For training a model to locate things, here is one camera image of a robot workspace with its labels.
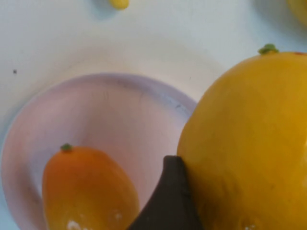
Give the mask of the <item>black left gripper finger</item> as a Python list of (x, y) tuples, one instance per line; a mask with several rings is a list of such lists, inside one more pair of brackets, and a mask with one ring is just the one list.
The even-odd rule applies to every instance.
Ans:
[(165, 156), (160, 180), (129, 230), (201, 230), (186, 168), (178, 156)]

